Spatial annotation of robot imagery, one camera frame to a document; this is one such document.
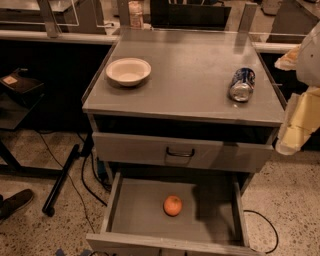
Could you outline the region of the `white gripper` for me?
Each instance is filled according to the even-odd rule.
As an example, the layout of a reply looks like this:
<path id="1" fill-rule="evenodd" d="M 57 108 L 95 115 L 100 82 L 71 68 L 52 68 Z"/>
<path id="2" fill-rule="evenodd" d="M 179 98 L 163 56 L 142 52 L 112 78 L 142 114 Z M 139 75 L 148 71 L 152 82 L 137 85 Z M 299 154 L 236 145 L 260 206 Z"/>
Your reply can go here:
<path id="1" fill-rule="evenodd" d="M 293 155 L 320 128 L 320 23 L 303 39 L 301 46 L 278 58 L 274 66 L 284 71 L 296 69 L 297 79 L 309 86 L 301 95 L 291 95 L 278 133 L 276 151 Z"/>

